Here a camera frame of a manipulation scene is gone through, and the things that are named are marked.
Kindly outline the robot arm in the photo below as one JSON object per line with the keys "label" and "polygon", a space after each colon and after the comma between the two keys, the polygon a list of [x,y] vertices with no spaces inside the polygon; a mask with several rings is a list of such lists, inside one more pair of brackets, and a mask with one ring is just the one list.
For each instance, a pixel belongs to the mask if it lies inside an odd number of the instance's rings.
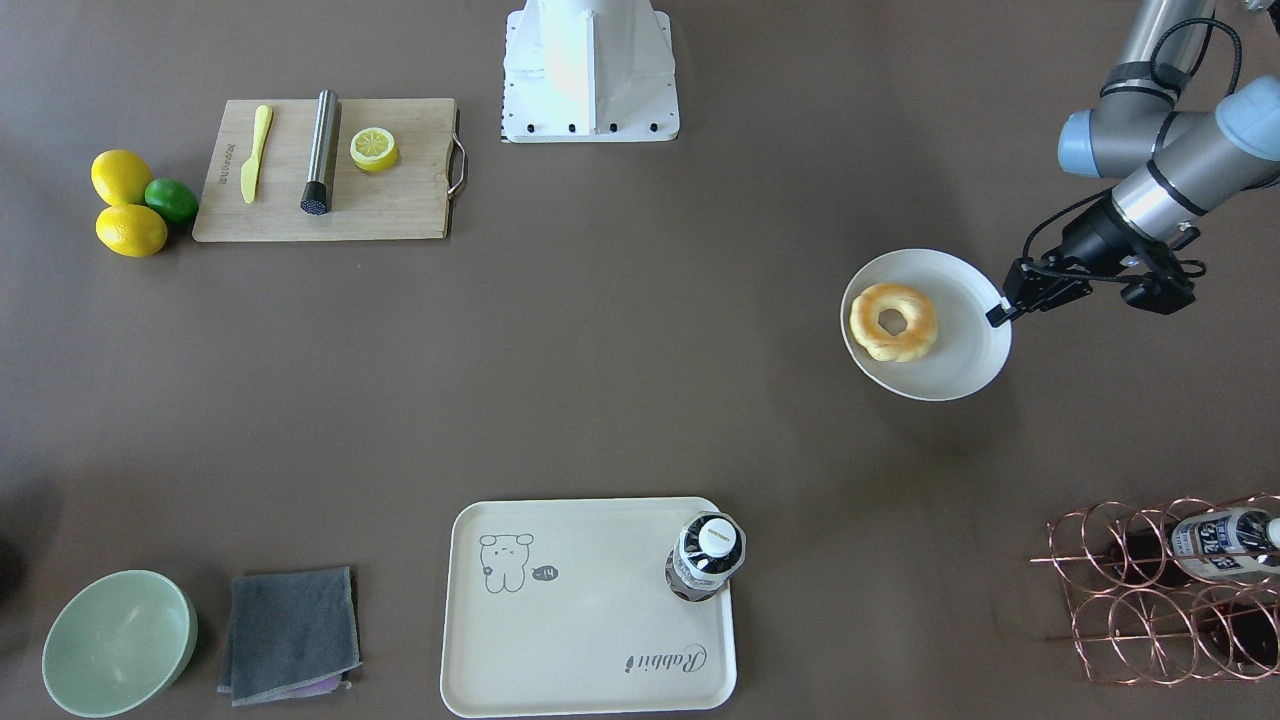
{"label": "robot arm", "polygon": [[1277,183],[1277,78],[1242,85],[1231,76],[1210,111],[1179,111],[1212,29],[1235,55],[1238,32],[1212,1],[1144,1],[1097,104],[1070,115],[1059,137],[1069,173],[1115,186],[1062,210],[1057,246],[1024,247],[988,310],[993,327],[1046,313],[1116,283],[1132,307],[1169,315],[1194,301],[1199,261],[1178,252],[1199,236],[1199,219],[1236,193]]}

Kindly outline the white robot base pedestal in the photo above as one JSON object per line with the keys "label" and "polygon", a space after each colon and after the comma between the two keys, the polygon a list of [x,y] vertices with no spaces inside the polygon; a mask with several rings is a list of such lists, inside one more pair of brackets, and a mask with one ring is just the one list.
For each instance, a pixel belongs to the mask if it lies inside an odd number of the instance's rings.
{"label": "white robot base pedestal", "polygon": [[502,141],[678,137],[672,27],[652,3],[527,1],[504,28]]}

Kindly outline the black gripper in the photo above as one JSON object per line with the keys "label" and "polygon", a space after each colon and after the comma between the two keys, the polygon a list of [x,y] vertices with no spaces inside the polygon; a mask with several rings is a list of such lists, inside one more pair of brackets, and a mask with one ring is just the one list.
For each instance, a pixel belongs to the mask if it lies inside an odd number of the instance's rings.
{"label": "black gripper", "polygon": [[[1061,243],[1039,258],[1030,246],[1039,232],[1078,208],[1087,209],[1062,228]],[[1091,195],[1041,222],[1024,241],[1004,282],[1004,297],[986,311],[992,328],[1012,316],[1047,313],[1093,292],[1092,284],[1119,283],[1132,307],[1174,314],[1196,301],[1197,261],[1176,251],[1197,238],[1189,223],[1178,225],[1171,243],[1149,240],[1133,228],[1107,195]]]}

